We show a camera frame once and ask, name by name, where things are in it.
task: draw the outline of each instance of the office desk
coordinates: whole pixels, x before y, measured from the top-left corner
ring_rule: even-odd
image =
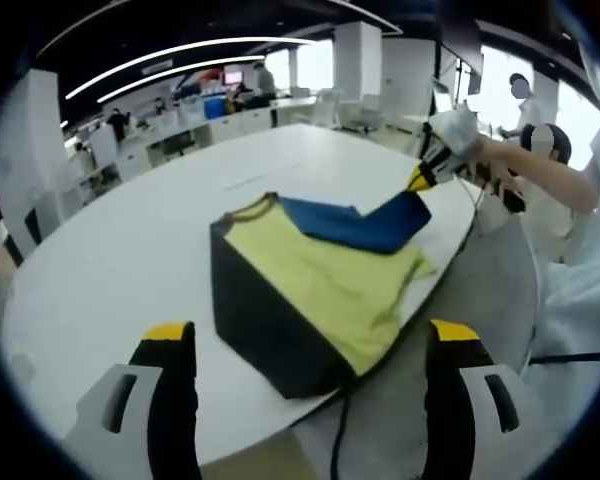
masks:
[[[56,230],[18,269],[2,342],[26,355],[19,384],[42,425],[63,437],[76,402],[143,333],[196,324],[201,465],[254,445],[328,397],[283,399],[215,334],[209,225],[267,191],[370,211],[405,188],[417,161],[344,133],[293,125],[191,153],[99,198]],[[454,180],[426,192],[433,218],[412,240],[437,272],[412,282],[406,324],[465,238],[473,201]]]

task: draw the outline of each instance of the blue cloth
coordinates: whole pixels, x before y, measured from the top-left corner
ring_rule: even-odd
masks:
[[[355,207],[280,197],[285,213],[305,235],[375,253],[400,250],[431,219],[417,193],[402,192],[369,215]]]

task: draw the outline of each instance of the white pillar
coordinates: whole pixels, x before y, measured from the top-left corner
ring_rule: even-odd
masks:
[[[380,95],[382,32],[364,22],[340,25],[335,30],[334,83],[343,100]]]
[[[533,93],[536,96],[543,123],[556,123],[558,117],[558,82],[533,71]]]
[[[298,86],[298,48],[289,49],[289,84]]]
[[[0,110],[0,210],[23,257],[35,249],[24,219],[68,162],[60,121],[57,75],[40,70],[20,80]]]

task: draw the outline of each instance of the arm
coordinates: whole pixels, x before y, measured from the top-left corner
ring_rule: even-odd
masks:
[[[476,160],[496,164],[500,172],[502,167],[513,170],[575,212],[589,213],[598,206],[600,192],[587,174],[559,162],[536,158],[517,145],[487,142]]]

